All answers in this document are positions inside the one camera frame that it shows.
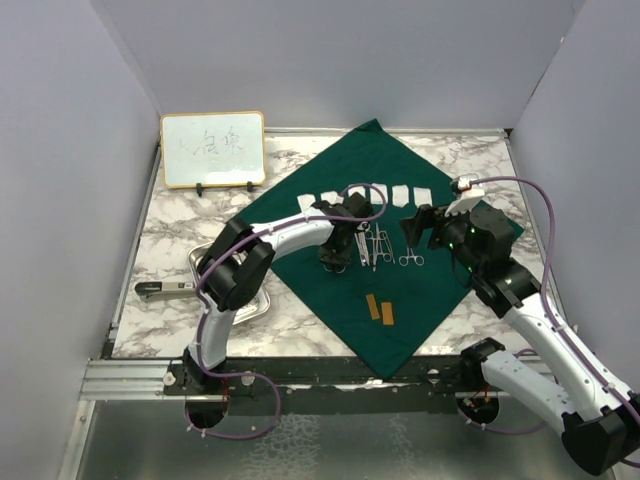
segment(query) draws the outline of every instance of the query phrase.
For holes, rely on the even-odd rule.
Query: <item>whiteboard frame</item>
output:
[[[164,160],[164,138],[162,138],[162,122],[165,117],[203,117],[210,115],[244,115],[244,114],[258,114],[260,115],[260,122],[262,123],[262,173],[263,177],[260,182],[252,182],[252,185],[262,185],[267,179],[267,143],[265,140],[264,134],[264,115],[262,112],[258,110],[243,110],[240,112],[193,112],[193,113],[167,113],[160,117],[160,150],[161,150],[161,160],[162,160],[162,178],[164,180],[164,185],[170,189],[177,188],[196,188],[196,184],[193,185],[169,185],[167,183],[167,168]],[[215,188],[215,187],[245,187],[247,182],[244,183],[203,183],[202,187],[206,188]]]

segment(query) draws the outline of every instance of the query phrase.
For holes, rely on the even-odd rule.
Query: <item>metal tray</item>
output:
[[[198,283],[198,281],[200,280],[200,276],[198,275],[197,270],[198,263],[200,263],[200,260],[202,260],[204,254],[207,253],[207,250],[212,243],[213,242],[209,242],[203,245],[198,245],[197,247],[189,251],[189,267],[191,268],[191,273],[193,274],[193,278],[195,279],[196,283]],[[271,300],[269,299],[269,295],[267,295],[267,292],[263,287],[260,287],[260,290],[258,290],[256,296],[253,297],[253,299],[248,304],[238,310],[233,324],[237,325],[238,323],[245,322],[250,318],[255,318],[263,315],[267,310],[269,310],[270,305]]]

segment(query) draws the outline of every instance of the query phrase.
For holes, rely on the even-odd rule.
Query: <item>white wall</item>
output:
[[[55,478],[158,118],[88,2],[0,7],[0,478]]]
[[[164,113],[436,128],[513,127],[583,3],[93,1]]]
[[[567,316],[640,390],[640,3],[591,0],[513,132],[523,176],[558,217],[553,272]],[[547,224],[534,193],[534,214]]]

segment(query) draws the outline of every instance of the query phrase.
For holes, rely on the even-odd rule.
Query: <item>marble table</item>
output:
[[[514,174],[504,135],[497,131],[396,137],[452,177],[471,172],[481,177]],[[191,248],[214,239],[224,222],[339,138],[338,133],[267,135],[267,181],[252,193],[237,188],[209,189],[199,198],[195,190],[169,190],[163,183],[160,166],[131,280],[126,286],[113,357],[181,355],[195,331],[198,301],[190,298],[146,303],[135,294],[134,285],[150,280],[191,281],[187,261]],[[502,183],[499,187],[488,186],[487,191],[490,204],[525,227],[513,247],[513,256],[540,278],[542,260],[519,187]],[[265,285],[271,308],[262,317],[234,326],[228,344],[230,356],[354,355],[277,276],[269,274]],[[487,336],[511,351],[527,346],[520,335],[469,293],[416,354],[458,353]]]

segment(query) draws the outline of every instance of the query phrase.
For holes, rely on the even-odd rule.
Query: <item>wooden block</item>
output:
[[[391,302],[382,302],[382,324],[393,325],[393,310]]]
[[[378,304],[376,303],[376,297],[373,293],[367,295],[367,304],[369,305],[369,313],[371,314],[371,320],[380,320],[380,312],[378,311]]]

